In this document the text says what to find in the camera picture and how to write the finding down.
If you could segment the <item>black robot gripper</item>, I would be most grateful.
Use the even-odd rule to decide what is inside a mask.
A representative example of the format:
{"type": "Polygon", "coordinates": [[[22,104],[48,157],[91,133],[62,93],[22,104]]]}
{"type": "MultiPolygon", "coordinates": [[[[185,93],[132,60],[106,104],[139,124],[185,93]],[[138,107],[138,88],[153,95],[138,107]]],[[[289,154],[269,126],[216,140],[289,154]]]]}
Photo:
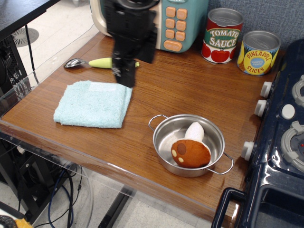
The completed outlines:
{"type": "Polygon", "coordinates": [[[104,17],[107,32],[114,38],[112,72],[117,83],[134,87],[139,59],[152,63],[156,50],[157,28],[154,19],[157,0],[106,0],[104,17]]]}

